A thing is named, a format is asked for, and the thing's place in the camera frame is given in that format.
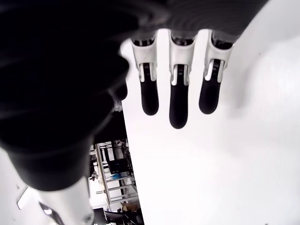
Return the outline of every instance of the white surface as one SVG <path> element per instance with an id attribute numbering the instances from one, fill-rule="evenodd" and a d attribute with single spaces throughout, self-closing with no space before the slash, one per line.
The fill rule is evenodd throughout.
<path id="1" fill-rule="evenodd" d="M 272 0 L 255 18 L 232 52 L 212 115 L 198 107 L 207 31 L 199 33 L 181 130 L 168 118 L 167 31 L 158 32 L 152 117 L 143 113 L 124 43 L 131 69 L 123 109 L 146 225 L 300 224 L 299 7 L 299 0 Z"/>

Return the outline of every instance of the black object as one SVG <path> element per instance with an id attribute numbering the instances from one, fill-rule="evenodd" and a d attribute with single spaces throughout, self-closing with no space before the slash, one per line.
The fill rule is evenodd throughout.
<path id="1" fill-rule="evenodd" d="M 109 90 L 110 95 L 113 97 L 114 100 L 122 101 L 126 98 L 128 90 L 126 81 L 122 81 L 116 87 L 113 87 Z"/>
<path id="2" fill-rule="evenodd" d="M 126 138 L 127 133 L 124 121 L 124 113 L 123 111 L 113 112 L 111 120 L 108 122 L 106 127 L 95 134 L 94 144 Z"/>
<path id="3" fill-rule="evenodd" d="M 111 174 L 128 172 L 128 161 L 124 158 L 108 161 L 108 167 Z"/>
<path id="4" fill-rule="evenodd" d="M 103 208 L 94 209 L 95 219 L 94 224 L 106 225 L 106 218 Z"/>
<path id="5" fill-rule="evenodd" d="M 141 82 L 142 108 L 149 115 L 155 115 L 158 112 L 158 88 L 156 81 L 150 78 L 149 63 L 143 63 L 145 81 Z"/>
<path id="6" fill-rule="evenodd" d="M 184 85 L 184 65 L 178 65 L 177 84 L 171 85 L 170 123 L 176 129 L 185 126 L 188 120 L 188 86 Z"/>
<path id="7" fill-rule="evenodd" d="M 132 223 L 134 225 L 144 225 L 143 215 L 141 209 L 137 212 L 107 212 L 105 211 L 107 221 L 110 223 L 116 223 L 118 225 L 124 225 Z"/>

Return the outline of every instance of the robotic hand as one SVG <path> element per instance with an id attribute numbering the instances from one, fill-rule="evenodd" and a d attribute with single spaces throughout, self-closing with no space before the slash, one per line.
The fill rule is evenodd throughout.
<path id="1" fill-rule="evenodd" d="M 4 0 L 0 3 L 0 145 L 59 225 L 90 225 L 85 171 L 93 134 L 126 97 L 132 38 L 146 114 L 158 111 L 156 31 L 170 39 L 170 122 L 188 118 L 196 35 L 209 29 L 199 107 L 218 104 L 233 44 L 267 0 Z"/>

